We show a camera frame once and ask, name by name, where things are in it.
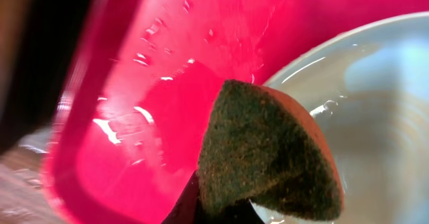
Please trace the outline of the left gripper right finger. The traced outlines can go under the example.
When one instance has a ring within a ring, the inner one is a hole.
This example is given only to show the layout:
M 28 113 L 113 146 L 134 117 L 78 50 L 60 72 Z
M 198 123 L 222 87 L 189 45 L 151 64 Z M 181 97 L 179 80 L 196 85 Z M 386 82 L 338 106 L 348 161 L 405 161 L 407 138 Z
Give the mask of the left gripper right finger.
M 206 214 L 200 208 L 200 224 L 264 224 L 249 200 L 244 199 L 225 207 L 216 215 Z

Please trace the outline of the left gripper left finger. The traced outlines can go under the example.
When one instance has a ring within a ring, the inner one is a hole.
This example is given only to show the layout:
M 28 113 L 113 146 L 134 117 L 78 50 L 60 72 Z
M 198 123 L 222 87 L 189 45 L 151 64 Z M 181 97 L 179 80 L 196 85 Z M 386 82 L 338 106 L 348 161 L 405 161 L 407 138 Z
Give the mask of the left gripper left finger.
M 198 176 L 194 171 L 173 209 L 162 221 L 162 224 L 197 224 L 200 209 L 199 202 Z

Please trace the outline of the orange green sponge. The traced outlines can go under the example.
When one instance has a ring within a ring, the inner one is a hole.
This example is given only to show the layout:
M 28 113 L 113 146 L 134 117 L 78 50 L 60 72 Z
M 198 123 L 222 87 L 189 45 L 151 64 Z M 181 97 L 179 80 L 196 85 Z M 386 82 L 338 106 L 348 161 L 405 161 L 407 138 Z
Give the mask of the orange green sponge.
M 333 221 L 343 191 L 326 140 L 293 98 L 227 80 L 214 102 L 198 159 L 199 201 L 209 215 L 247 199 L 311 221 Z

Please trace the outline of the pale blue plate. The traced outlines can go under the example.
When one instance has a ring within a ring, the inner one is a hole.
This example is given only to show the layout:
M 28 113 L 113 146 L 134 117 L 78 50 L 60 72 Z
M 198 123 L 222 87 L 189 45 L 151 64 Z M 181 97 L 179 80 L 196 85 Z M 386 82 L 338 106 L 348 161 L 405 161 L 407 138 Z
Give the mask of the pale blue plate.
M 376 21 L 311 49 L 266 85 L 295 98 L 339 172 L 340 223 L 428 222 L 428 14 Z

